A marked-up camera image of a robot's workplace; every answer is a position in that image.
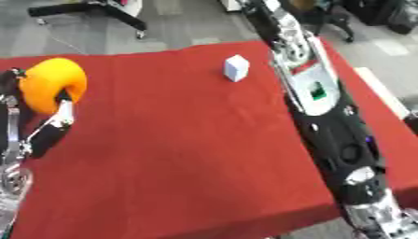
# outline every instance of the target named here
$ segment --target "gray carpet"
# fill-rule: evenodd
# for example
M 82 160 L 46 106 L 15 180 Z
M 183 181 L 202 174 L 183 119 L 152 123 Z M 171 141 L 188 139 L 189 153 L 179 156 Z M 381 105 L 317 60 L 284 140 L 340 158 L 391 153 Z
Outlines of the gray carpet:
M 118 54 L 181 49 L 191 45 L 243 41 L 258 37 L 240 14 L 227 14 L 217 0 L 144 0 L 140 18 L 149 31 L 134 30 L 100 13 L 48 17 L 40 26 L 26 14 L 30 6 L 60 1 L 0 0 L 0 57 L 61 53 Z M 397 35 L 385 27 L 367 27 L 352 19 L 355 43 L 346 44 L 335 29 L 323 36 L 352 66 L 367 67 L 408 105 L 418 103 L 418 30 Z M 292 232 L 293 239 L 348 239 L 351 230 L 336 219 Z

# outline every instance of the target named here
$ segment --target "robotic hand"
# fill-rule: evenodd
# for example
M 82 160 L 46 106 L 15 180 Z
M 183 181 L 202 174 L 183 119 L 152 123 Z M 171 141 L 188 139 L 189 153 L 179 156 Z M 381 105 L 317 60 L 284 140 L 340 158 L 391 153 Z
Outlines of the robotic hand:
M 19 206 L 33 183 L 21 164 L 40 158 L 62 139 L 74 122 L 73 103 L 86 90 L 86 75 L 65 59 L 44 61 L 28 71 L 13 68 L 0 74 L 0 238 L 10 236 Z M 23 137 L 27 117 L 52 114 Z
M 386 186 L 377 142 L 319 39 L 277 0 L 239 2 L 272 50 L 289 112 L 344 219 L 363 238 L 417 239 L 418 212 Z

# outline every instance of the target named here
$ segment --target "red tablecloth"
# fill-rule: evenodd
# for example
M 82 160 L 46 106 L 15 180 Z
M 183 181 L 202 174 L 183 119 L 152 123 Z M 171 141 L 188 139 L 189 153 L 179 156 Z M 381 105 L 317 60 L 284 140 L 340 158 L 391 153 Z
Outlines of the red tablecloth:
M 418 207 L 417 138 L 330 47 L 387 158 L 390 185 Z M 248 78 L 222 65 L 241 54 Z M 286 112 L 260 42 L 119 56 L 66 56 L 89 89 L 72 132 L 41 161 L 13 239 L 260 238 L 338 212 Z M 45 57 L 0 60 L 0 69 Z

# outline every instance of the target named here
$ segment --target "caster wheel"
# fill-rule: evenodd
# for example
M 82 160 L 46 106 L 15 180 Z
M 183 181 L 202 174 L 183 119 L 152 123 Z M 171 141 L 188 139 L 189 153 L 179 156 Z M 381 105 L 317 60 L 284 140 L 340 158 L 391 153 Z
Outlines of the caster wheel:
M 54 58 L 28 69 L 19 88 L 34 112 L 51 115 L 58 110 L 56 97 L 62 90 L 67 91 L 73 103 L 78 102 L 87 89 L 87 77 L 77 63 Z
M 48 24 L 44 19 L 36 19 L 36 22 L 41 26 Z
M 346 43 L 353 43 L 354 41 L 355 41 L 355 38 L 353 36 L 349 36 L 349 37 L 345 38 Z
M 145 31 L 136 31 L 135 36 L 137 39 L 143 39 L 144 37 L 146 37 L 146 32 Z

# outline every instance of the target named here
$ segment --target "chair leg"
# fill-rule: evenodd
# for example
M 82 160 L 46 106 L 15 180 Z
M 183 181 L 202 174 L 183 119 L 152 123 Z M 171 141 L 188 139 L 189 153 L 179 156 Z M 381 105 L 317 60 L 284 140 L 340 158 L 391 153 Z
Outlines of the chair leg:
M 93 5 L 86 3 L 79 4 L 61 4 L 56 6 L 46 7 L 29 7 L 28 13 L 31 17 L 43 17 L 49 15 L 58 15 L 73 12 L 84 12 L 89 11 L 93 8 Z
M 146 23 L 129 15 L 128 13 L 112 7 L 109 5 L 102 6 L 102 9 L 112 18 L 118 19 L 131 27 L 135 28 L 138 31 L 144 32 L 146 30 Z
M 346 34 L 347 34 L 347 38 L 345 38 L 345 41 L 348 43 L 351 43 L 354 41 L 355 39 L 355 33 L 353 32 L 353 30 L 350 28 L 349 24 L 348 24 L 348 20 L 346 19 L 331 19 L 329 21 L 329 24 L 335 25 L 339 28 L 341 28 Z

